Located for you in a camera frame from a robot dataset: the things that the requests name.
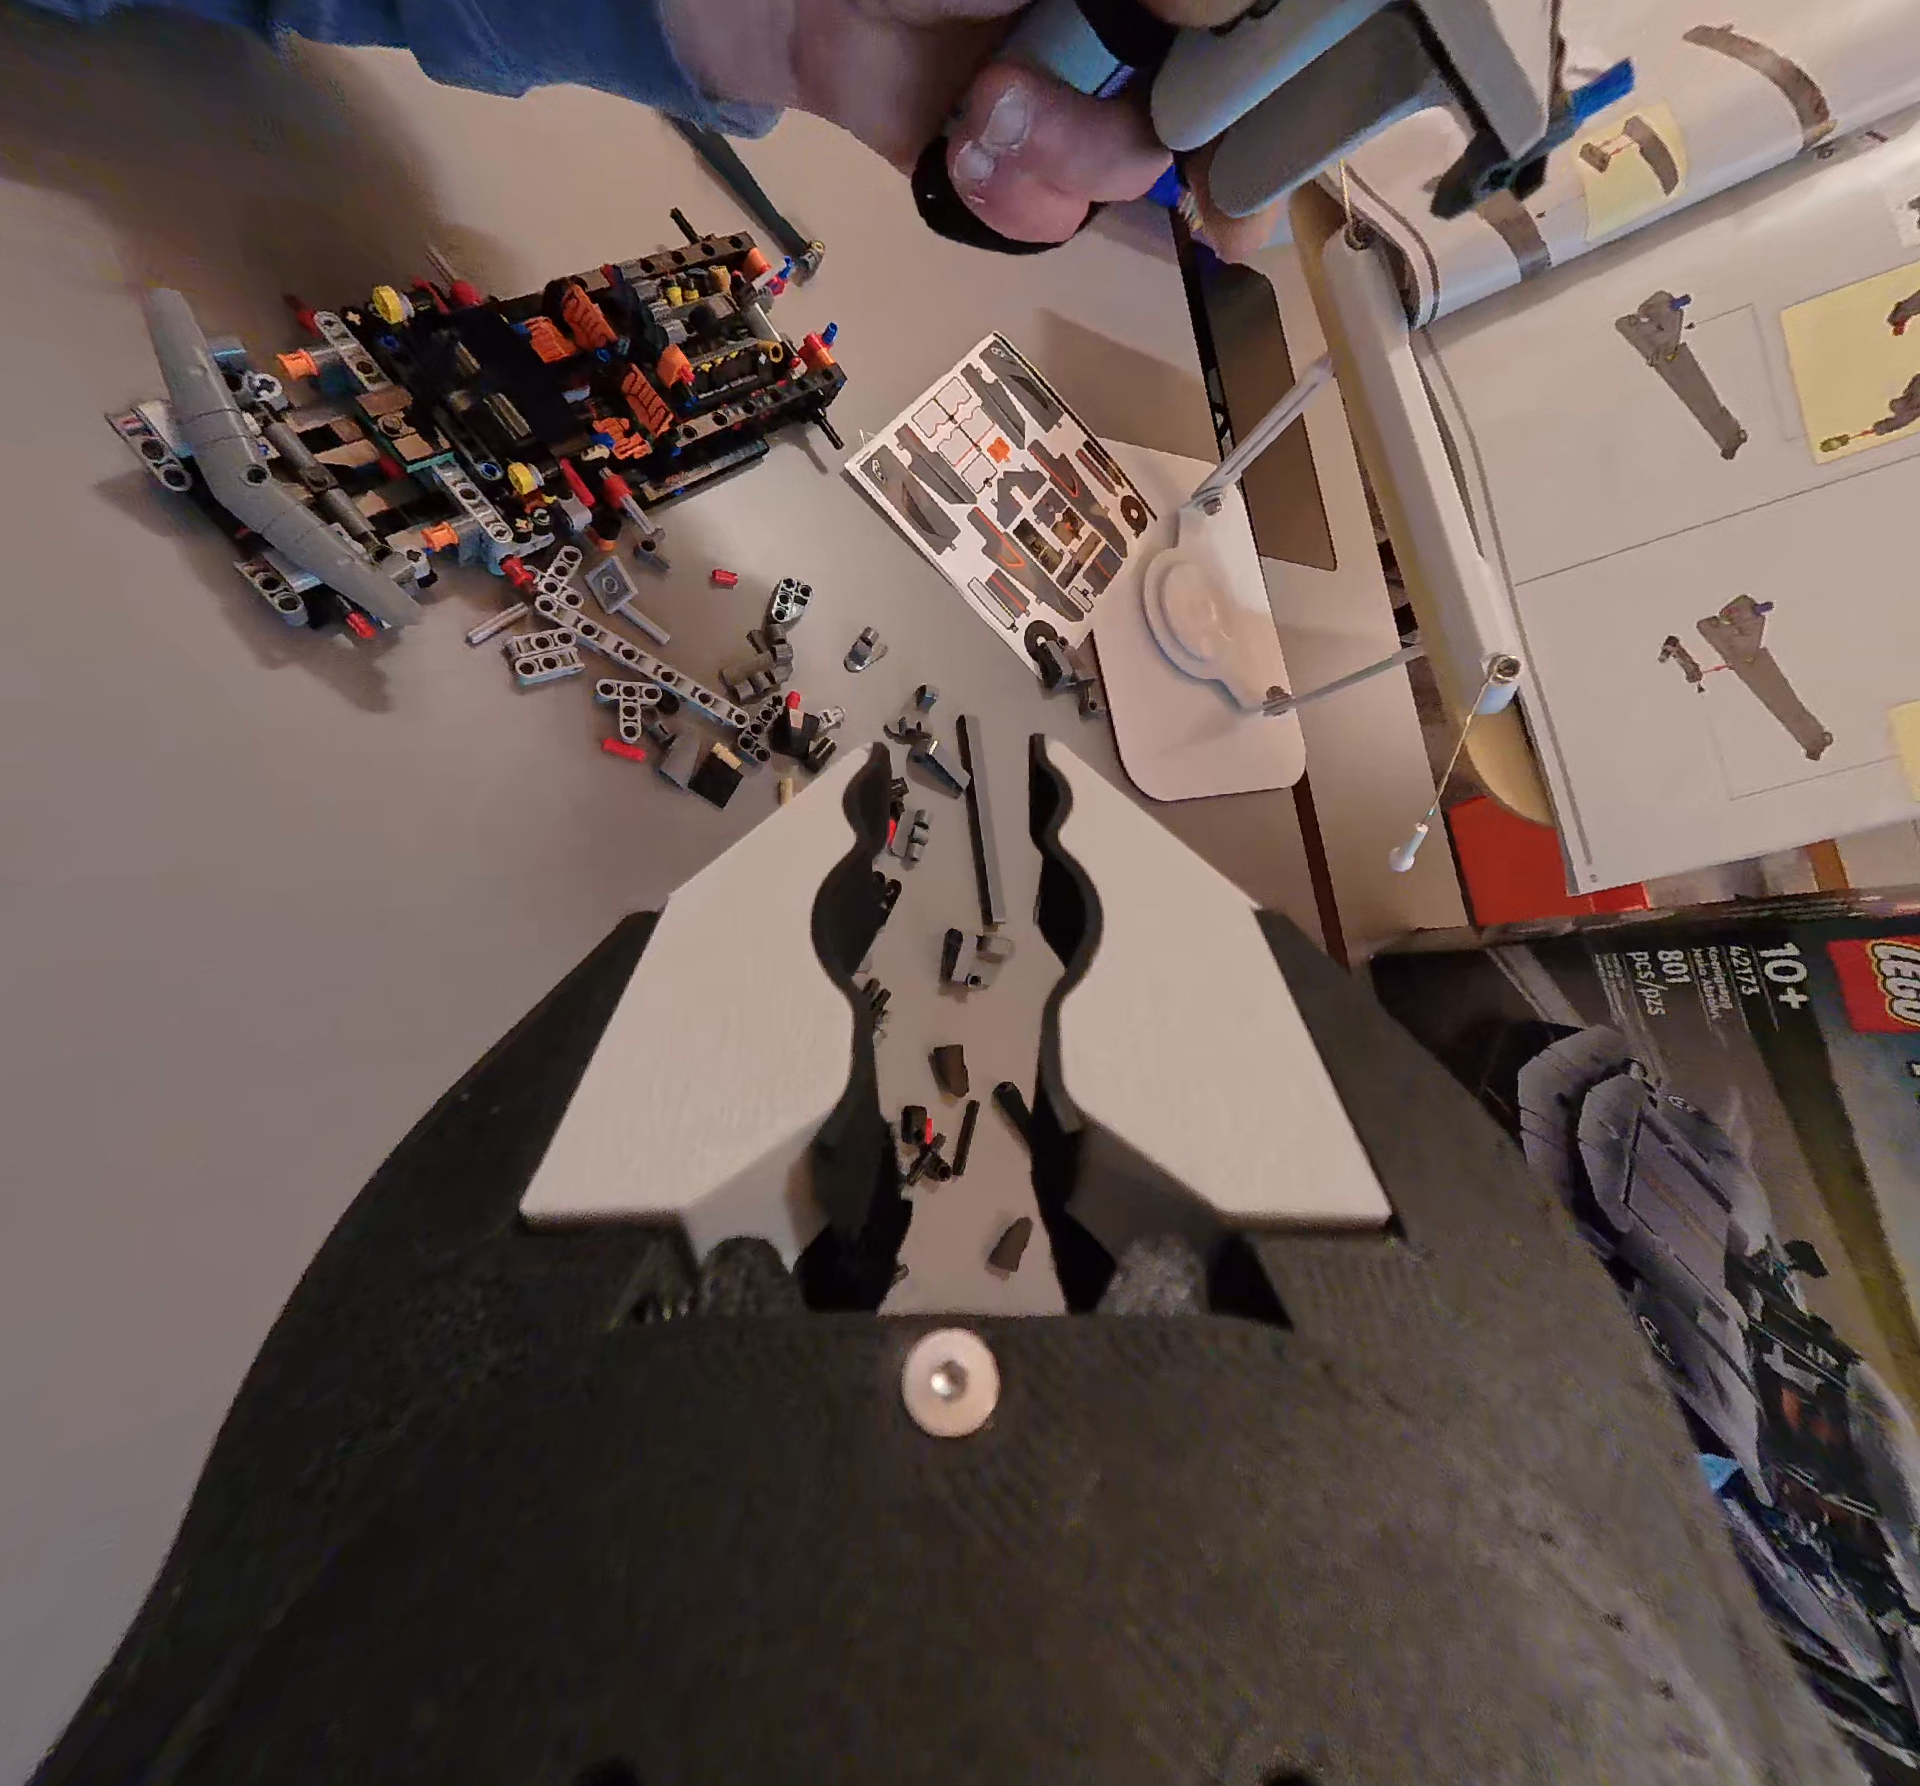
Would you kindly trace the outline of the partly built lego car chassis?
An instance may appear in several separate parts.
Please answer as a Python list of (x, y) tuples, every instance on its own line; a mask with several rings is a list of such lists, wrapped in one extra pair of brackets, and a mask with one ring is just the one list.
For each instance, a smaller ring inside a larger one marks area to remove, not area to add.
[(507, 576), (580, 539), (668, 573), (657, 517), (760, 464), (787, 430), (841, 447), (837, 330), (788, 336), (795, 266), (750, 233), (497, 297), (432, 276), (359, 302), (287, 300), (273, 365), (149, 299), (164, 391), (109, 414), (157, 487), (228, 541), (280, 622), (368, 643), (415, 622), (444, 570)]

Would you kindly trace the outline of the person's left hand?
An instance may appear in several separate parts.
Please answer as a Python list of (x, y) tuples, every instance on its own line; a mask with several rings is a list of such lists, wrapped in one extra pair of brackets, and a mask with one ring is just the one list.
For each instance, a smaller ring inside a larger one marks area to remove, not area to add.
[(934, 138), (959, 205), (997, 234), (1075, 237), (1151, 189), (1169, 152), (1134, 96), (1077, 95), (1000, 54), (1038, 0), (661, 0), (709, 96), (836, 124), (898, 166)]

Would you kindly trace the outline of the lego instruction booklet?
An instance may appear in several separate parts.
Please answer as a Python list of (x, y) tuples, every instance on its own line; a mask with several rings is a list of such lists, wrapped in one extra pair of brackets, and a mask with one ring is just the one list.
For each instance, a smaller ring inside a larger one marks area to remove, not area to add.
[(1919, 0), (1564, 0), (1634, 87), (1436, 219), (1426, 110), (1330, 180), (1400, 502), (1464, 509), (1580, 887), (1916, 821)]

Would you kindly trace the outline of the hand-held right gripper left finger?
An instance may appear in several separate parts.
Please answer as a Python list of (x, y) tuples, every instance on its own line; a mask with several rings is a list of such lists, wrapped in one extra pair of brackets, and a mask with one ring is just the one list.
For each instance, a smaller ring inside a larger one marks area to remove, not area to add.
[(532, 1229), (676, 1226), (817, 1269), (893, 1269), (899, 1174), (877, 1023), (893, 762), (829, 765), (642, 927), (641, 956), (523, 1197)]

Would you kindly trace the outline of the white book stand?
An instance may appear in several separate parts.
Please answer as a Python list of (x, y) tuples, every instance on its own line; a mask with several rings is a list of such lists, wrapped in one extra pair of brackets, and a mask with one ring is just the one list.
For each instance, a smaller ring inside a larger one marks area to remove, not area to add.
[(1423, 664), (1461, 765), (1501, 806), (1539, 828), (1553, 812), (1518, 701), (1522, 677), (1496, 680), (1469, 717), (1496, 656), (1524, 645), (1489, 566), (1474, 515), (1453, 477), (1402, 300), (1402, 257), (1375, 217), (1344, 211), (1338, 189), (1303, 189), (1290, 208), (1293, 244), (1272, 269), (1254, 269), (1252, 333), (1215, 338), (1217, 365), (1247, 365), (1252, 346), (1283, 358), (1294, 388), (1321, 361), (1328, 378), (1290, 433), (1306, 465), (1286, 468), (1290, 527), (1325, 524), (1332, 569), (1264, 557), (1252, 504), (1231, 502), (1193, 522), (1163, 522), (1141, 582), (1098, 622), (1099, 662), (1122, 765), (1149, 797), (1173, 802), (1272, 791), (1285, 771), (1309, 858), (1325, 880), (1316, 907), (1325, 942), (1364, 955), (1419, 931), (1465, 927), (1469, 909), (1446, 834), (1434, 828), (1408, 873), (1387, 858), (1428, 805), (1426, 734), (1408, 667), (1387, 667), (1299, 715), (1260, 718), (1215, 680), (1195, 680), (1155, 639), (1147, 614), (1165, 581), (1205, 588), (1199, 610), (1247, 614), (1257, 662), (1299, 693), (1372, 667), (1387, 654), (1387, 573), (1381, 539), (1426, 646)]

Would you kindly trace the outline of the lego sticker sheet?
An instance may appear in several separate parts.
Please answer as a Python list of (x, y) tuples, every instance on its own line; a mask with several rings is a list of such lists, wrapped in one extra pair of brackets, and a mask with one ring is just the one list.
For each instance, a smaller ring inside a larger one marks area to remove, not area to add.
[(846, 464), (848, 481), (1008, 648), (1078, 648), (1158, 522), (1143, 485), (1004, 333)]

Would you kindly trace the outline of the small black lego assembly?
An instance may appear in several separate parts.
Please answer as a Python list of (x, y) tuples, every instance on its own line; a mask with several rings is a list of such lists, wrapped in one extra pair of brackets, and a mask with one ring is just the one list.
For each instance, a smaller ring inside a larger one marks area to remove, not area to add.
[(1433, 187), (1428, 202), (1433, 219), (1474, 212), (1501, 192), (1514, 197), (1538, 192), (1548, 159), (1588, 119), (1623, 101), (1634, 89), (1634, 78), (1634, 62), (1620, 60), (1574, 89), (1559, 87), (1541, 137), (1522, 150), (1507, 150), (1479, 107), (1468, 101), (1472, 138), (1464, 155)]

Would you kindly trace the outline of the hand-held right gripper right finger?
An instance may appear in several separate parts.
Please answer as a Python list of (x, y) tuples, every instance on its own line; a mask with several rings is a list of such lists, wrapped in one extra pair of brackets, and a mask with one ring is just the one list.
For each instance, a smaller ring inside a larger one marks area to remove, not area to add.
[(1065, 742), (1027, 746), (1036, 919), (1060, 961), (1025, 1139), (1067, 1310), (1128, 1263), (1205, 1308), (1277, 1316), (1270, 1236), (1394, 1224), (1277, 951), (1278, 919)]

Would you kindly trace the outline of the dark grey lego connector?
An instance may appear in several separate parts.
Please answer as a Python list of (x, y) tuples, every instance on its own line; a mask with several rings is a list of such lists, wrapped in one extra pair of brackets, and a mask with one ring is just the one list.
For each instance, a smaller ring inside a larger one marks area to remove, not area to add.
[(1103, 675), (1091, 635), (1077, 645), (1068, 645), (1068, 639), (1052, 624), (1036, 620), (1025, 628), (1024, 646), (1046, 693), (1071, 696), (1082, 718), (1102, 718), (1107, 715)]

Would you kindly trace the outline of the red box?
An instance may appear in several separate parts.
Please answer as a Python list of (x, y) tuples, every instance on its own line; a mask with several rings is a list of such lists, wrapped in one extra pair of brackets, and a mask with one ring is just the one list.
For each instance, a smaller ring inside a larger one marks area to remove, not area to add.
[(1469, 919), (1478, 931), (1651, 909), (1642, 885), (1573, 891), (1559, 834), (1546, 823), (1524, 819), (1494, 797), (1455, 802), (1446, 821)]

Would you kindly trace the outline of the lego set box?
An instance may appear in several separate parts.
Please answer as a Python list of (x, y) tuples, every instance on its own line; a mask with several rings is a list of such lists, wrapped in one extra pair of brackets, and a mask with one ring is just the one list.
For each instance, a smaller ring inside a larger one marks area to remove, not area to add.
[(1409, 934), (1369, 976), (1611, 1275), (1863, 1773), (1916, 1782), (1916, 889)]

